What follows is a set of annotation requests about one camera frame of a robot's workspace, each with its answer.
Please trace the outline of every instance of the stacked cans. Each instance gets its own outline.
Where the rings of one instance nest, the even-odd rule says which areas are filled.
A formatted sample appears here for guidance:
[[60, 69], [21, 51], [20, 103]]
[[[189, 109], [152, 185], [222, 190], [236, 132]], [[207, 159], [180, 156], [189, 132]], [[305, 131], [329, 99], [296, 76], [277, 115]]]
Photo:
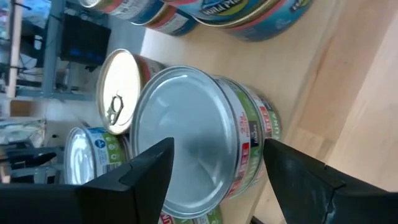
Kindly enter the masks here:
[[169, 35], [187, 34], [198, 24], [191, 15], [160, 0], [80, 0], [80, 4]]
[[280, 34], [297, 21], [312, 0], [164, 0], [204, 25], [248, 41]]

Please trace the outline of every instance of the wooden surface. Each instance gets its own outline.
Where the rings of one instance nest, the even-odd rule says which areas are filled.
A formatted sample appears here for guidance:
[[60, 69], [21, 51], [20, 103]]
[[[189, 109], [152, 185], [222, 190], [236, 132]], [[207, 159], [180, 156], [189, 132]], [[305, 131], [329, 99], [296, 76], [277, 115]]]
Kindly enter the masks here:
[[[198, 26], [184, 37], [146, 32], [141, 55], [168, 65], [190, 65], [224, 75], [265, 94], [289, 130], [308, 74], [329, 39], [340, 0], [317, 0], [287, 32], [264, 42], [242, 42], [211, 27]], [[221, 204], [224, 222], [248, 223], [264, 181]]]
[[[345, 2], [285, 138], [329, 166], [395, 191], [397, 11], [396, 0]], [[284, 223], [269, 183], [255, 215], [264, 223]]]

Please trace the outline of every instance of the can rim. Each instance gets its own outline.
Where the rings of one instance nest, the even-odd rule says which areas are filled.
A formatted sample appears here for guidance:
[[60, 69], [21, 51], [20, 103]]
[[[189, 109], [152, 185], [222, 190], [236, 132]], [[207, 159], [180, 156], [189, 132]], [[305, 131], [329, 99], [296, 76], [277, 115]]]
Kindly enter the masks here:
[[139, 83], [138, 83], [138, 85], [139, 85], [138, 88], [139, 89], [138, 90], [141, 91], [142, 90], [142, 86], [143, 86], [143, 84], [142, 84], [142, 75], [141, 75], [142, 74], [142, 68], [139, 65], [139, 63], [137, 62], [137, 58], [136, 58], [136, 56], [134, 54], [130, 53], [130, 51], [128, 51], [126, 49], [116, 49], [116, 50], [111, 52], [106, 57], [106, 60], [105, 60], [105, 62], [103, 64], [103, 66], [101, 67], [101, 71], [99, 73], [98, 81], [97, 81], [97, 84], [96, 84], [96, 104], [97, 104], [97, 108], [98, 108], [98, 111], [99, 111], [99, 116], [101, 117], [101, 121], [102, 121], [102, 123], [104, 125], [104, 128], [107, 130], [107, 132], [109, 132], [111, 134], [115, 134], [115, 135], [125, 133], [129, 129], [130, 125], [127, 126], [121, 132], [116, 132], [116, 131], [114, 131], [111, 128], [112, 125], [110, 125], [109, 121], [105, 117], [105, 108], [104, 108], [104, 101], [103, 101], [103, 97], [102, 96], [104, 95], [104, 91], [103, 90], [104, 90], [104, 86], [105, 86], [105, 79], [108, 76], [108, 71], [109, 71], [110, 65], [112, 64], [113, 59], [120, 53], [128, 53], [128, 54], [130, 54], [132, 56], [133, 61], [135, 63], [135, 66], [138, 68], [138, 72], [139, 72], [138, 74], [135, 74], [135, 75], [137, 75], [137, 79], [139, 80]]
[[154, 20], [156, 20], [159, 16], [161, 16], [166, 10], [168, 10], [170, 7], [172, 7], [172, 6], [169, 6], [168, 4], [164, 4], [164, 5], [159, 9], [159, 11], [158, 11], [149, 21], [147, 21], [147, 22], [144, 22], [144, 23], [142, 23], [142, 24], [135, 23], [135, 22], [131, 22], [131, 23], [134, 24], [134, 25], [137, 25], [137, 26], [146, 26], [146, 25], [149, 25], [149, 24], [151, 24]]
[[[79, 127], [72, 128], [72, 130], [70, 130], [70, 132], [68, 134], [67, 141], [65, 143], [65, 155], [64, 155], [65, 162], [63, 165], [63, 167], [64, 167], [63, 181], [66, 184], [70, 184], [70, 181], [68, 179], [71, 177], [71, 174], [68, 171], [68, 165], [70, 163], [70, 160], [68, 158], [70, 157], [70, 153], [71, 153], [72, 138], [75, 136], [77, 131], [82, 131], [87, 136], [87, 130], [85, 128], [79, 128]], [[98, 175], [97, 169], [96, 169], [97, 163], [96, 163], [96, 159], [95, 159], [94, 146], [91, 143], [91, 141], [88, 140], [87, 137], [85, 138], [85, 141], [86, 141], [87, 145], [90, 146], [90, 151], [91, 151], [91, 154], [93, 155], [93, 157], [91, 158], [91, 160], [93, 161], [93, 164], [94, 164], [93, 173], [94, 173], [94, 178], [97, 178], [97, 175]]]
[[[189, 66], [183, 66], [183, 65], [177, 65], [177, 66], [173, 66], [173, 67], [169, 67], [166, 68], [164, 70], [162, 70], [161, 72], [159, 72], [154, 78], [152, 78], [147, 84], [146, 86], [143, 88], [142, 92], [141, 92], [141, 97], [140, 100], [137, 102], [137, 106], [136, 106], [136, 110], [133, 116], [133, 120], [132, 120], [132, 125], [130, 127], [131, 131], [130, 131], [130, 145], [133, 148], [135, 154], [139, 154], [139, 148], [137, 145], [137, 141], [136, 139], [138, 139], [137, 137], [137, 132], [135, 132], [134, 130], [137, 129], [137, 127], [139, 126], [139, 122], [137, 122], [137, 120], [139, 119], [139, 114], [142, 113], [142, 107], [143, 107], [143, 100], [145, 100], [145, 96], [150, 94], [150, 91], [153, 89], [154, 84], [158, 81], [158, 79], [161, 78], [161, 76], [163, 74], [168, 74], [170, 71], [172, 70], [178, 70], [180, 68], [184, 68], [184, 69], [189, 69], [192, 70], [193, 72], [198, 72], [203, 74], [204, 76], [208, 77], [211, 82], [213, 82], [215, 84], [215, 88], [220, 91], [220, 98], [224, 98], [226, 101], [226, 104], [228, 105], [228, 107], [226, 108], [227, 111], [229, 111], [230, 115], [233, 116], [233, 107], [231, 106], [228, 97], [225, 95], [224, 91], [221, 89], [221, 87], [219, 86], [219, 84], [217, 84], [217, 82], [215, 81], [215, 79], [210, 76], [209, 74], [197, 69], [197, 68], [193, 68], [193, 67], [189, 67]], [[231, 130], [234, 130], [235, 133], [233, 133], [233, 137], [234, 137], [234, 142], [233, 145], [236, 148], [235, 150], [235, 155], [234, 158], [238, 158], [239, 156], [239, 136], [238, 136], [238, 127], [236, 125], [236, 121], [235, 118], [233, 118], [233, 126], [231, 127]], [[236, 173], [236, 161], [234, 163], [234, 171], [231, 172], [231, 177], [229, 177], [230, 182], [228, 182], [228, 187], [225, 187], [225, 192], [223, 192], [223, 194], [220, 194], [219, 198], [217, 198], [216, 200], [214, 200], [214, 202], [211, 204], [211, 206], [209, 206], [206, 210], [200, 211], [200, 212], [196, 212], [195, 214], [193, 214], [190, 217], [186, 217], [188, 214], [184, 214], [184, 213], [178, 213], [175, 210], [173, 210], [172, 208], [169, 208], [167, 206], [167, 202], [165, 201], [162, 211], [164, 213], [170, 214], [173, 217], [177, 217], [177, 218], [198, 218], [202, 215], [205, 215], [206, 213], [208, 213], [209, 211], [212, 211], [214, 208], [216, 208], [222, 200], [225, 199], [228, 190], [230, 188], [230, 185], [233, 183], [233, 180], [235, 178], [235, 173]]]
[[211, 21], [204, 21], [202, 19], [196, 18], [195, 16], [193, 18], [195, 18], [199, 23], [206, 25], [206, 26], [210, 26], [210, 27], [222, 28], [222, 29], [234, 28], [234, 27], [238, 27], [240, 25], [246, 24], [246, 23], [252, 21], [253, 19], [256, 19], [263, 12], [267, 12], [267, 11], [271, 10], [280, 1], [281, 0], [266, 0], [264, 3], [261, 4], [261, 6], [259, 6], [257, 9], [253, 10], [249, 14], [247, 14], [243, 17], [237, 18], [230, 22], [217, 23], [217, 22], [211, 22]]
[[93, 4], [88, 4], [85, 0], [79, 0], [79, 3], [86, 8], [94, 8], [96, 6], [99, 6], [99, 4], [101, 3], [101, 0], [97, 0], [95, 3]]

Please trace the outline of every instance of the pet food can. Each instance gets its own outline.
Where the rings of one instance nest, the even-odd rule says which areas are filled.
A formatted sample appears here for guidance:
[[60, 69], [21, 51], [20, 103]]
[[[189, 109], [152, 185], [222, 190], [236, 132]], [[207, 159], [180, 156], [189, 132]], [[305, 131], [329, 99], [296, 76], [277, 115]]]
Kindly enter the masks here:
[[[265, 138], [273, 138], [276, 140], [281, 140], [281, 125], [280, 118], [275, 108], [261, 95], [257, 94], [256, 91], [250, 89], [245, 85], [240, 85], [253, 99], [257, 105], [257, 110], [262, 116], [263, 120], [263, 133], [265, 133]], [[259, 164], [259, 169], [257, 171], [256, 177], [253, 179], [250, 186], [254, 185], [259, 181], [265, 171], [264, 161]]]
[[87, 8], [93, 8], [130, 22], [144, 23], [152, 19], [162, 8], [160, 0], [79, 0]]
[[250, 14], [268, 0], [163, 0], [208, 22], [229, 22]]
[[96, 102], [108, 132], [128, 131], [142, 87], [163, 68], [159, 62], [124, 49], [106, 58], [97, 81]]
[[241, 40], [262, 41], [280, 34], [289, 28], [310, 7], [313, 0], [272, 0], [247, 16], [232, 22], [202, 24], [223, 29]]
[[234, 83], [192, 67], [166, 68], [143, 89], [131, 126], [135, 153], [175, 139], [162, 211], [192, 219], [250, 184], [261, 160], [261, 117]]
[[233, 102], [239, 102], [233, 106], [235, 120], [239, 121], [239, 134], [243, 135], [240, 139], [246, 138], [241, 141], [241, 162], [227, 194], [227, 197], [233, 198], [247, 190], [258, 173], [264, 144], [263, 121], [251, 96], [238, 83], [225, 77], [219, 78], [217, 82], [232, 105]]
[[223, 224], [220, 208], [216, 208], [207, 215], [191, 220], [173, 218], [170, 215], [160, 214], [158, 224]]
[[73, 128], [65, 145], [65, 183], [85, 184], [119, 167], [132, 158], [129, 145], [104, 128]]
[[198, 22], [191, 15], [165, 4], [150, 21], [133, 24], [178, 36], [189, 33], [198, 25]]

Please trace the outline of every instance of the can label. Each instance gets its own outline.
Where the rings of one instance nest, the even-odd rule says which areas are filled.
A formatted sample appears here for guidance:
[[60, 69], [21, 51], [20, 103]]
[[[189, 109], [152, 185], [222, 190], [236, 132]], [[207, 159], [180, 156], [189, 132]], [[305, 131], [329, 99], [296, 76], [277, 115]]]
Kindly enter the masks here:
[[149, 82], [152, 77], [165, 68], [163, 64], [156, 62], [155, 60], [145, 58], [140, 55], [135, 55], [134, 57], [140, 63], [140, 67], [142, 68], [143, 84]]
[[167, 1], [172, 6], [191, 4], [198, 12], [207, 16], [230, 16], [241, 11], [249, 0], [182, 0]]
[[261, 115], [262, 118], [262, 131], [264, 133], [264, 138], [271, 138], [272, 137], [272, 122], [268, 113], [268, 110], [264, 106], [262, 100], [260, 97], [252, 91], [250, 88], [248, 88], [245, 85], [240, 85], [248, 94], [249, 96], [253, 99], [257, 106], [257, 111]]
[[86, 134], [93, 146], [97, 177], [126, 162], [126, 154], [116, 136], [104, 128], [88, 128]]
[[235, 172], [234, 182], [229, 188], [226, 198], [233, 196], [243, 181], [243, 177], [249, 167], [249, 156], [250, 156], [250, 130], [248, 116], [234, 91], [220, 79], [216, 79], [217, 84], [228, 96], [229, 102], [234, 110], [235, 123], [238, 126], [239, 135], [239, 154], [238, 154], [238, 164]]
[[225, 29], [225, 31], [243, 40], [269, 39], [300, 19], [312, 2], [313, 0], [280, 0], [263, 15], [241, 26]]
[[145, 10], [151, 1], [153, 0], [123, 0], [121, 4], [109, 14], [117, 16], [120, 19], [130, 19]]
[[176, 30], [179, 30], [181, 27], [183, 27], [187, 22], [187, 17], [177, 13], [177, 9], [173, 9], [169, 12], [169, 15], [150, 28], [165, 34], [173, 34]]
[[[262, 106], [260, 107], [262, 114], [266, 115], [266, 118], [269, 118], [269, 120], [267, 122], [267, 129], [269, 128], [269, 126], [271, 126], [271, 131], [272, 131], [271, 137], [276, 140], [280, 140], [281, 139], [280, 119], [276, 113], [276, 110], [268, 103], [268, 101], [264, 97], [259, 96], [259, 99], [261, 100], [261, 103], [262, 103]], [[259, 172], [256, 175], [256, 178], [254, 179], [252, 185], [257, 183], [260, 180], [260, 178], [262, 177], [262, 175], [264, 174], [266, 165], [265, 165], [264, 161], [262, 161], [261, 163], [262, 164], [259, 169]]]
[[170, 215], [161, 213], [158, 224], [222, 224], [222, 216], [220, 208], [216, 208], [209, 212], [207, 215], [193, 219], [193, 220], [181, 220], [173, 218]]
[[280, 140], [282, 138], [281, 135], [281, 127], [280, 127], [280, 119], [276, 112], [276, 110], [268, 103], [268, 101], [260, 96], [261, 102], [263, 103], [265, 108], [267, 109], [269, 119], [272, 125], [272, 138], [276, 140]]
[[249, 132], [250, 132], [250, 156], [248, 169], [243, 177], [242, 183], [239, 189], [236, 191], [236, 195], [240, 194], [245, 190], [251, 182], [254, 180], [257, 174], [259, 164], [262, 160], [262, 142], [263, 133], [262, 125], [259, 113], [256, 110], [256, 106], [250, 100], [249, 96], [241, 89], [237, 84], [224, 79], [229, 87], [235, 92], [239, 98], [246, 114], [248, 115]]

